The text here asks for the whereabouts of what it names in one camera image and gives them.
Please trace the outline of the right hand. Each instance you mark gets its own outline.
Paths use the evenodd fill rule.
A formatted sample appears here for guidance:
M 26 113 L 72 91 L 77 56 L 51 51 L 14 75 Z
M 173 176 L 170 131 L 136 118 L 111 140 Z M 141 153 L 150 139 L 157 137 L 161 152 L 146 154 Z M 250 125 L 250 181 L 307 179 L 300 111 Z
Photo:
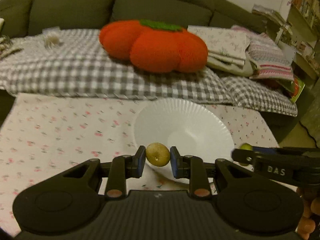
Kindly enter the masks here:
M 311 218 L 311 215 L 319 216 L 319 195 L 317 190 L 304 189 L 298 187 L 296 193 L 303 201 L 304 211 L 297 227 L 297 233 L 302 239 L 309 239 L 310 234 L 316 228 L 316 222 Z

